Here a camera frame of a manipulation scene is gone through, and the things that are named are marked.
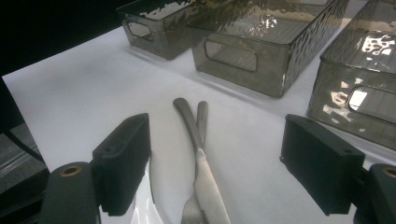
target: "screw hole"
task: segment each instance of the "screw hole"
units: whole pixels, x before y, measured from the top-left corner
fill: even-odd
[[[69,166],[61,171],[61,176],[76,175],[81,171],[81,166]]]
[[[396,178],[396,169],[395,168],[390,168],[390,167],[384,168],[384,173],[387,175],[390,175],[393,178]]]
[[[352,151],[351,151],[350,149],[343,149],[343,151],[344,151],[345,153],[347,153],[347,154],[352,153]]]

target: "bin handle cutout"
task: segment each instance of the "bin handle cutout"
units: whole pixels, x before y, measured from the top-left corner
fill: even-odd
[[[258,69],[258,56],[251,49],[242,49],[206,40],[205,55],[209,60],[242,68],[249,72],[254,72]]]
[[[147,39],[149,41],[154,40],[153,33],[151,32],[151,30],[147,25],[130,21],[128,22],[128,28],[131,34],[134,36],[138,36],[140,38]]]
[[[357,113],[396,124],[396,92],[359,86],[352,90],[347,105]]]

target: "plastic storage bin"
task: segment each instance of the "plastic storage bin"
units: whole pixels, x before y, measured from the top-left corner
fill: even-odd
[[[231,1],[189,24],[195,66],[280,97],[338,28],[346,6],[347,0]]]
[[[191,46],[188,21],[227,0],[137,0],[117,8],[132,46],[167,60]]]
[[[321,55],[308,116],[396,149],[396,2],[368,2]]]

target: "white table surface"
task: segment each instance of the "white table surface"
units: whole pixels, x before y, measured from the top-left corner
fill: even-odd
[[[305,116],[319,54],[281,99],[195,70],[191,50],[166,61],[129,45],[121,28],[4,76],[49,169],[90,161],[92,151],[126,118],[149,113],[151,181],[166,223],[180,223],[192,194],[194,155],[172,102],[184,97],[195,112],[209,103],[205,150],[232,223],[352,223],[323,215],[279,161],[285,116]],[[331,129],[375,162],[395,153]],[[102,215],[103,223],[130,223]]]

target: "gray translucent bin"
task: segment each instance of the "gray translucent bin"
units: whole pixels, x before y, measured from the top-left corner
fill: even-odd
[[[167,60],[191,46],[188,21],[226,0],[137,0],[117,8],[132,46]]]
[[[368,2],[321,55],[308,116],[396,149],[396,2]]]
[[[197,70],[280,97],[341,23],[347,0],[234,0],[189,24]]]

